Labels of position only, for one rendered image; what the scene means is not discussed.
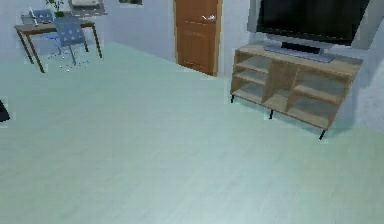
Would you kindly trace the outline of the brown wooden room door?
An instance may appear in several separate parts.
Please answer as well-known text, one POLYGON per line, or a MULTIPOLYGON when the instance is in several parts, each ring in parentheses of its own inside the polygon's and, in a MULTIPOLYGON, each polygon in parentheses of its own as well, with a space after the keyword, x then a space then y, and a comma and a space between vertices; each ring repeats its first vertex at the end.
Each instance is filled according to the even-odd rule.
POLYGON ((179 65, 217 75, 222 0, 173 0, 175 55, 179 65), (214 22, 204 16, 215 15, 214 22))

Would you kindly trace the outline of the light wooden television stand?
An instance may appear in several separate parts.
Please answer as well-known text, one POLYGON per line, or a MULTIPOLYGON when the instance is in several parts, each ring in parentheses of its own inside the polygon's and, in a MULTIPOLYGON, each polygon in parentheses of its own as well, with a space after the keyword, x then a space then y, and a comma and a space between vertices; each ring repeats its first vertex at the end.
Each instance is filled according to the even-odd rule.
POLYGON ((264 43, 234 52, 230 94, 326 133, 362 65, 332 54, 329 62, 273 52, 264 43))

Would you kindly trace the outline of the blue office chair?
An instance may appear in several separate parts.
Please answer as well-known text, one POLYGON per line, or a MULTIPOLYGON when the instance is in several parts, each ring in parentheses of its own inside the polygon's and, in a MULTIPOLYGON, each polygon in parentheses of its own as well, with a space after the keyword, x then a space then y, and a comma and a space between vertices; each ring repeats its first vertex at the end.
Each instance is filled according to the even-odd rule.
MULTIPOLYGON (((53 14, 50 9, 33 9, 33 11, 38 24, 50 23, 53 21, 53 14)), ((58 34, 56 32, 44 33, 43 37, 56 40, 58 38, 58 34)))
POLYGON ((59 54, 62 54, 63 47, 67 47, 70 51, 73 65, 76 66, 77 62, 72 46, 86 43, 80 19, 75 16, 60 17, 53 20, 53 25, 58 36, 55 46, 58 48, 59 54))

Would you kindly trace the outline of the black television set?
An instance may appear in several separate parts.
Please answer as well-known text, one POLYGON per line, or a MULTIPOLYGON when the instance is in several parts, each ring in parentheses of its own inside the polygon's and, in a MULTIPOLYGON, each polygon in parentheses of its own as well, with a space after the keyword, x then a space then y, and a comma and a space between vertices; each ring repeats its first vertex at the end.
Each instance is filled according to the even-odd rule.
POLYGON ((266 51, 329 63, 324 50, 351 46, 370 0, 261 0, 256 30, 279 46, 266 51))

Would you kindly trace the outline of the green house plant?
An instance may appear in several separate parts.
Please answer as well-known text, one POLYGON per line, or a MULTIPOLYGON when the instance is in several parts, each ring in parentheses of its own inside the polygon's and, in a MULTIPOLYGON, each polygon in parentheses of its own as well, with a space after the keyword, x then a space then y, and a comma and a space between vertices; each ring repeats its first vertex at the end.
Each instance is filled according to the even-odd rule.
POLYGON ((64 12, 61 10, 61 6, 64 4, 64 0, 45 0, 45 4, 54 8, 54 14, 56 18, 61 18, 64 16, 64 12))

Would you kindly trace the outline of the dark brown wooden table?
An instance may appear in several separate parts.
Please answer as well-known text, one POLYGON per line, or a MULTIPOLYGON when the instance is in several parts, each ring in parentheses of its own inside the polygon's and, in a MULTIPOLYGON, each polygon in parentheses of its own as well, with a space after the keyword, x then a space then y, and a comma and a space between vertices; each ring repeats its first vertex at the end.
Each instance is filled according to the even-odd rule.
MULTIPOLYGON (((91 28, 93 31, 93 36, 95 39, 98 55, 100 58, 103 57, 101 47, 100 47, 100 42, 99 38, 97 35, 95 23, 90 20, 80 20, 80 25, 82 28, 91 28)), ((44 68, 43 65, 40 61, 40 58, 37 54, 37 51, 34 47, 34 44, 31 40, 31 36, 33 35, 39 35, 39 34, 44 34, 44 33, 50 33, 54 32, 56 30, 55 26, 50 23, 50 24, 39 24, 38 26, 32 25, 32 24, 23 24, 23 25, 15 25, 14 26, 15 31, 19 37, 19 40, 24 48, 24 51, 30 61, 31 64, 34 62, 37 62, 37 65, 39 66, 40 72, 44 73, 44 68)))

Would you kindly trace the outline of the black rounded object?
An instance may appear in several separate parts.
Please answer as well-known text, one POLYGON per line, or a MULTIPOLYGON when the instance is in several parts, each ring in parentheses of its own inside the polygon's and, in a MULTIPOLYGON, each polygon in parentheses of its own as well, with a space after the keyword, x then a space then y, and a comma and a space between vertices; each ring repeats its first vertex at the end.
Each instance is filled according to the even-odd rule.
POLYGON ((4 122, 10 119, 9 113, 5 108, 3 102, 0 100, 0 122, 4 122))

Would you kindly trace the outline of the grey framed wall picture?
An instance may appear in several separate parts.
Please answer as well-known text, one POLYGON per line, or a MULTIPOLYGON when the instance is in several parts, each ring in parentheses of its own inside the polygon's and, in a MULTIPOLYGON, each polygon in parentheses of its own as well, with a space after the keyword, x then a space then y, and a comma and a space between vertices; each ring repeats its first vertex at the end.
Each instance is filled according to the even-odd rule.
POLYGON ((78 17, 107 15, 103 0, 68 0, 71 13, 78 17))

